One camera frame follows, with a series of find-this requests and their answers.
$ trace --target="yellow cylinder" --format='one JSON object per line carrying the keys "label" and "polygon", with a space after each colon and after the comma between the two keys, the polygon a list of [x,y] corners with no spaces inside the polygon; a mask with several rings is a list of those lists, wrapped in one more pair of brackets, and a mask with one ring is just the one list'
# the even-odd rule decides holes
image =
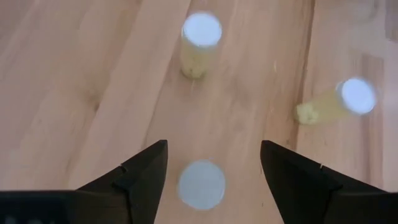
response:
{"label": "yellow cylinder", "polygon": [[208,12],[197,12],[182,27],[181,71],[188,78],[206,75],[214,61],[222,28],[219,20]]}
{"label": "yellow cylinder", "polygon": [[295,118],[300,124],[317,124],[349,114],[369,113],[376,105],[373,86],[362,78],[350,78],[335,89],[297,105]]}

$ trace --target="white cap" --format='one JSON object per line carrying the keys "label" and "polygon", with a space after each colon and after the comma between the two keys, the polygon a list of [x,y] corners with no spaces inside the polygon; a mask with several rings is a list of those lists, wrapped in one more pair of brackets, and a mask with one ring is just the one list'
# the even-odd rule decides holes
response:
{"label": "white cap", "polygon": [[338,91],[344,106],[352,113],[366,114],[376,105],[373,86],[362,78],[350,78],[338,87]]}
{"label": "white cap", "polygon": [[178,196],[198,210],[209,210],[224,197],[225,176],[221,169],[208,160],[191,163],[178,183]]}
{"label": "white cap", "polygon": [[208,12],[197,12],[190,15],[182,27],[182,35],[197,47],[217,45],[223,30],[221,23]]}

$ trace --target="black plastic jaw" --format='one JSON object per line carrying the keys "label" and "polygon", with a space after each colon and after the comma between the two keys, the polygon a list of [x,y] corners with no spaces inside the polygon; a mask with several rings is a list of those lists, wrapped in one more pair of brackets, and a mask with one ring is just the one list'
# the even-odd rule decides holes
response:
{"label": "black plastic jaw", "polygon": [[286,224],[398,223],[398,194],[388,193],[271,141],[261,164]]}
{"label": "black plastic jaw", "polygon": [[154,223],[167,169],[161,140],[78,190],[0,192],[0,223]]}

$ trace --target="standing cylinder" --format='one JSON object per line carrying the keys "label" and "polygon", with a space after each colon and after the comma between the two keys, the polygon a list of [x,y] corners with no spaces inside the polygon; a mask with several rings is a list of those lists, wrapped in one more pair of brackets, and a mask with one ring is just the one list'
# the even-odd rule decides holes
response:
{"label": "standing cylinder", "polygon": [[188,78],[206,75],[215,60],[222,28],[209,12],[197,12],[187,18],[182,27],[181,70]]}

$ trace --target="cylindrical object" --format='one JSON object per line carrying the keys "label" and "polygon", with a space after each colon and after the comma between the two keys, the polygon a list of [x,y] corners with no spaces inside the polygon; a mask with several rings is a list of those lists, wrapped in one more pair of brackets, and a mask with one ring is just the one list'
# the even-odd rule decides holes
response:
{"label": "cylindrical object", "polygon": [[182,172],[178,196],[192,208],[209,210],[224,197],[225,176],[221,169],[208,160],[191,163]]}
{"label": "cylindrical object", "polygon": [[208,12],[190,15],[182,27],[181,70],[188,78],[201,78],[214,61],[221,39],[219,20]]}
{"label": "cylindrical object", "polygon": [[350,78],[339,83],[313,100],[296,107],[300,124],[317,124],[341,118],[348,114],[362,115],[376,105],[373,86],[362,78]]}

